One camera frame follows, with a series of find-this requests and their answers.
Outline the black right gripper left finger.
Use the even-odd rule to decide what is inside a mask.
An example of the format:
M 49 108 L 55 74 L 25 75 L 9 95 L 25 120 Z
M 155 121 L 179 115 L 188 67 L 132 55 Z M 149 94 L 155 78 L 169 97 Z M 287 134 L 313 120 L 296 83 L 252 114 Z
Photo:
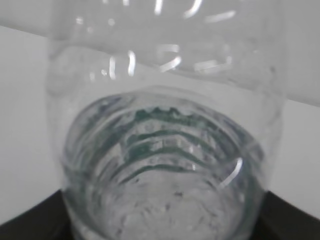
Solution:
M 2 240 L 73 240 L 70 218 L 58 190 L 41 203 L 0 225 Z

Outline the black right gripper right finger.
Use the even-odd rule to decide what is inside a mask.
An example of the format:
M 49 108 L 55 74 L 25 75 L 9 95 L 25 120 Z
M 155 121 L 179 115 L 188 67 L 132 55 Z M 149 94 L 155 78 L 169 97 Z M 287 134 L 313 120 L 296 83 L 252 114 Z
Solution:
M 258 204 L 251 240 L 318 240 L 320 220 L 268 191 Z

